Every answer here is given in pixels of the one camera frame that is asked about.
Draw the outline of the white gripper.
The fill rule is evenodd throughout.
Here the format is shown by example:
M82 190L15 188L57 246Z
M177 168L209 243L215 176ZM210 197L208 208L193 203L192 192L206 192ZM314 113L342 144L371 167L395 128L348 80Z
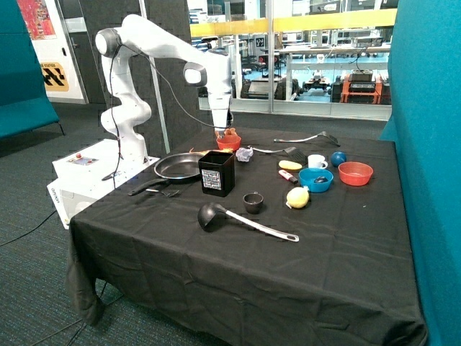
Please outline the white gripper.
M231 97L210 97L212 121L216 131L222 132L233 124Z

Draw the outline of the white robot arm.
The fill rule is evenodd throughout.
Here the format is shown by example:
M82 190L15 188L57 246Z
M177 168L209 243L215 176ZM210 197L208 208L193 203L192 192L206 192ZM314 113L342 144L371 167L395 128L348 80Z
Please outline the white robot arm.
M150 105L140 98L133 82L135 56L161 67L175 64L187 86L206 88L215 131L231 125L231 57L225 50L200 50L137 14L127 15L119 27L98 31L95 44L107 90L120 102L103 112L101 121L116 135L122 159L142 162L148 155L144 137L135 132L151 117Z

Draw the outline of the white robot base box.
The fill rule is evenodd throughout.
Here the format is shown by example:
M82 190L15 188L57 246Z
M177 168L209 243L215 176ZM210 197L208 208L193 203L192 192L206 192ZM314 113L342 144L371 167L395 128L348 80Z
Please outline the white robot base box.
M63 227L68 229L73 216L157 161L152 156L138 163L121 159L118 142L112 139L54 161L57 179L47 189Z

